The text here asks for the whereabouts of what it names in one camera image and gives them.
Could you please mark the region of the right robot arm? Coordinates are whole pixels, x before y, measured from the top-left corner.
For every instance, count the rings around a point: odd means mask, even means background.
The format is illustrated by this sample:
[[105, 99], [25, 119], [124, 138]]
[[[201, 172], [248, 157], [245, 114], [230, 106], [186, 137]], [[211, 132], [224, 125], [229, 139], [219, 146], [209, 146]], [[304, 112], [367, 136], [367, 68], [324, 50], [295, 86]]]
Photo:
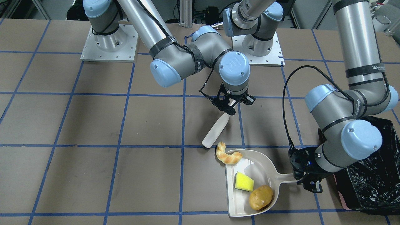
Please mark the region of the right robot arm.
[[136, 46], [129, 33], [135, 30], [153, 58], [150, 70], [160, 86], [170, 87], [207, 67], [219, 74], [222, 84], [216, 97], [204, 96], [220, 111], [234, 115], [236, 104], [254, 103], [248, 94], [248, 58], [214, 28], [200, 27], [190, 43], [181, 45], [150, 0], [84, 0], [83, 9], [91, 24], [87, 43], [92, 54], [85, 47], [82, 60], [130, 61], [131, 54], [123, 51]]

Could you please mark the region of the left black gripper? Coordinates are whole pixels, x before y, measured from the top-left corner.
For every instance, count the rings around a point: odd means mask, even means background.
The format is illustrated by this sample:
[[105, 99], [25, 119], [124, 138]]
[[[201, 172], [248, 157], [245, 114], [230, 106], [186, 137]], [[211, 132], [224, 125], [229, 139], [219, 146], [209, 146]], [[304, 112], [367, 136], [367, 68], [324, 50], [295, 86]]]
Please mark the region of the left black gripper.
[[317, 147], [297, 149], [291, 146], [288, 150], [289, 160], [293, 167], [296, 184], [303, 185], [305, 190], [313, 193], [322, 193], [321, 181], [324, 170], [316, 162]]

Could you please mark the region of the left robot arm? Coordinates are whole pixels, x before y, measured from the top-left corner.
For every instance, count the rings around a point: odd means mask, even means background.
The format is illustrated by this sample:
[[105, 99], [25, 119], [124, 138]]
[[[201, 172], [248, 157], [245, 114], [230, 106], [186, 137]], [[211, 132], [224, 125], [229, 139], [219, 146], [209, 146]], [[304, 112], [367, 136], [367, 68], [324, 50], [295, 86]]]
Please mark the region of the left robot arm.
[[313, 193], [322, 192], [322, 179], [368, 158], [381, 147], [381, 132], [362, 118], [391, 110], [398, 103], [398, 93], [385, 74], [369, 1], [332, 3], [349, 89], [343, 91], [316, 69], [330, 82], [305, 96], [305, 103], [326, 138], [318, 147], [296, 149], [283, 116], [294, 179]]

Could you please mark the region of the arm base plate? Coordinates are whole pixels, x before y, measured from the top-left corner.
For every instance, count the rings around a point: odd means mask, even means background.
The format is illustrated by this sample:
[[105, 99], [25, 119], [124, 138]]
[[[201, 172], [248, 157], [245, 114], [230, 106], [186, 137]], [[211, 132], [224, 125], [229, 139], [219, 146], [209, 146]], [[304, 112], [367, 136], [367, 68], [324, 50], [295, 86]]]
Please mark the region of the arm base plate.
[[284, 66], [285, 61], [277, 33], [272, 39], [258, 40], [253, 35], [231, 37], [233, 50], [243, 53], [251, 66]]
[[138, 33], [132, 25], [120, 24], [111, 35], [94, 35], [92, 29], [84, 44], [80, 59], [91, 62], [135, 61]]

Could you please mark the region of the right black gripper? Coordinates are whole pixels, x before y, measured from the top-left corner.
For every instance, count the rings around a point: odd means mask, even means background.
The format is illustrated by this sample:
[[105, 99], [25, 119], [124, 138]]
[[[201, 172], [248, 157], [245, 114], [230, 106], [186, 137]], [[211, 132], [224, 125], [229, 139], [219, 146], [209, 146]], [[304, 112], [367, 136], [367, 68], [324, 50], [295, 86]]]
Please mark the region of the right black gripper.
[[225, 89], [224, 84], [220, 85], [220, 89], [218, 91], [217, 97], [212, 99], [212, 104], [218, 108], [219, 111], [223, 111], [224, 113], [233, 116], [236, 114], [236, 110], [234, 107], [239, 104], [243, 103], [246, 105], [252, 105], [256, 98], [248, 94], [248, 91], [245, 91], [239, 95], [233, 95], [228, 93]]

